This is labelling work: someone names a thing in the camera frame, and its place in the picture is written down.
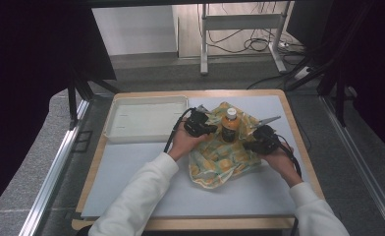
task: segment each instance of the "white bottle cap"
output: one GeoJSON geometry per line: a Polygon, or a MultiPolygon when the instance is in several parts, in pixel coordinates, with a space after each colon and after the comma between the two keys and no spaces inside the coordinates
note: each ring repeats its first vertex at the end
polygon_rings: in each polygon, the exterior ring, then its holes
{"type": "Polygon", "coordinates": [[[236,119],[236,109],[235,108],[229,108],[227,109],[227,118],[230,120],[236,119]]]}

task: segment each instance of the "rectangular container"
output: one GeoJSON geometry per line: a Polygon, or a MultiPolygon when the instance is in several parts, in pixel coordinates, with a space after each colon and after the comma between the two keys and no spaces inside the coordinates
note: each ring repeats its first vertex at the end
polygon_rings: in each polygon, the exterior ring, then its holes
{"type": "Polygon", "coordinates": [[[117,144],[167,142],[187,107],[188,99],[182,95],[115,99],[104,135],[117,144]]]}

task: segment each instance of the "bottle label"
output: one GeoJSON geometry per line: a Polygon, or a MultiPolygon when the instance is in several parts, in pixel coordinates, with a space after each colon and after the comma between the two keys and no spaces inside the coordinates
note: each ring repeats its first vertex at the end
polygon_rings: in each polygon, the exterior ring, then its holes
{"type": "Polygon", "coordinates": [[[231,143],[235,140],[236,131],[227,129],[223,126],[221,130],[221,137],[225,142],[231,143]]]}

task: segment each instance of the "person's left hand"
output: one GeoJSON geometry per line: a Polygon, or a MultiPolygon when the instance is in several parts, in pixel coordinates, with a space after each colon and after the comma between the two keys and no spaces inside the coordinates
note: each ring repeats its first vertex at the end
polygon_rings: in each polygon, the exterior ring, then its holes
{"type": "Polygon", "coordinates": [[[205,141],[208,135],[202,135],[198,138],[191,136],[186,129],[184,128],[184,124],[187,118],[183,119],[183,122],[180,123],[176,134],[174,136],[174,140],[172,141],[172,147],[168,151],[168,154],[175,160],[179,160],[182,156],[189,153],[195,146],[199,143],[205,141]]]}

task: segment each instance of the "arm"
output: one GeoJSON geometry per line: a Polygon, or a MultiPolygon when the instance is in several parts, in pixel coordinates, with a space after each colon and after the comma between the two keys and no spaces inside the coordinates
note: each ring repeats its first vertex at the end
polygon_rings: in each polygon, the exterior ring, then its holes
{"type": "Polygon", "coordinates": [[[275,169],[290,186],[290,195],[297,206],[300,235],[349,235],[345,226],[334,215],[331,207],[320,200],[308,183],[303,182],[294,163],[278,148],[268,155],[259,155],[275,169]]]}
{"type": "Polygon", "coordinates": [[[141,235],[178,171],[176,161],[204,139],[206,135],[190,137],[184,125],[180,125],[168,154],[160,153],[134,175],[115,202],[94,222],[88,235],[141,235]]]}

